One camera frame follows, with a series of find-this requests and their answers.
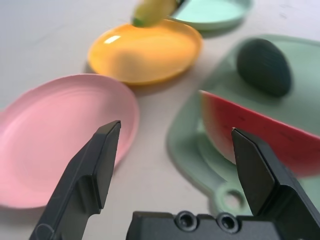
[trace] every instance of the red watermelon flesh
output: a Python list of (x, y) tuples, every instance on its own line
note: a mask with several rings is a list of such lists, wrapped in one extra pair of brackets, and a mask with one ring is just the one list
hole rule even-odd
[(320, 137), (262, 115), (206, 91), (200, 91), (203, 123), (214, 147), (235, 163), (233, 128), (254, 134), (300, 177), (320, 174)]

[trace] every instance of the orange plate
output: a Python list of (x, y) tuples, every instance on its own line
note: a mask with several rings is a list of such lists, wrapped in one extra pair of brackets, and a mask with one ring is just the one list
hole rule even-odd
[(88, 64), (97, 74), (128, 85), (154, 84), (186, 71), (201, 47), (201, 35), (180, 22), (163, 20), (150, 28), (124, 24), (93, 43)]

